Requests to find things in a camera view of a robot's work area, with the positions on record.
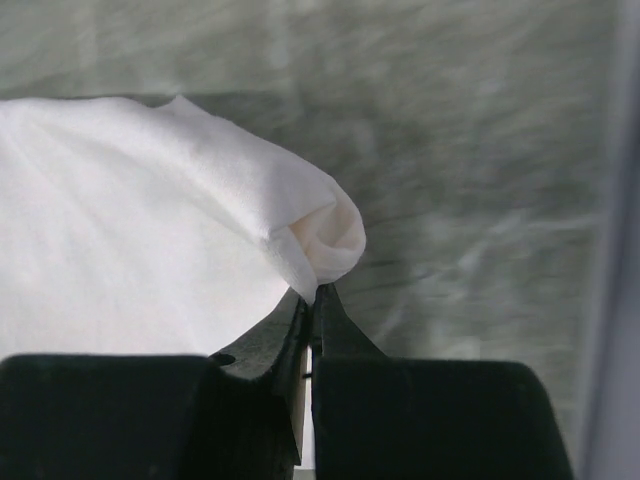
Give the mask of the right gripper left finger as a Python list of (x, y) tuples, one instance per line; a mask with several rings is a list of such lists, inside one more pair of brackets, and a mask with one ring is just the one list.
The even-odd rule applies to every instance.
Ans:
[(227, 374), (265, 382), (284, 403), (296, 455), (302, 453), (305, 418), (307, 305), (289, 289), (274, 310), (237, 340), (211, 355)]

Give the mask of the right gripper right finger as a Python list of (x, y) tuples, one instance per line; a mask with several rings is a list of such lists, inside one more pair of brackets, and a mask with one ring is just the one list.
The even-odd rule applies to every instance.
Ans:
[(330, 357), (387, 358), (347, 315), (334, 284), (318, 288), (312, 308), (312, 358)]

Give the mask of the white Coca-Cola t-shirt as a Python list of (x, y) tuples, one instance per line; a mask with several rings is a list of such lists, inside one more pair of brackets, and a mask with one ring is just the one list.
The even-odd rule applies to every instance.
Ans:
[(366, 246), (352, 199), (185, 98), (1, 104), (1, 475), (289, 479), (284, 403), (211, 355)]

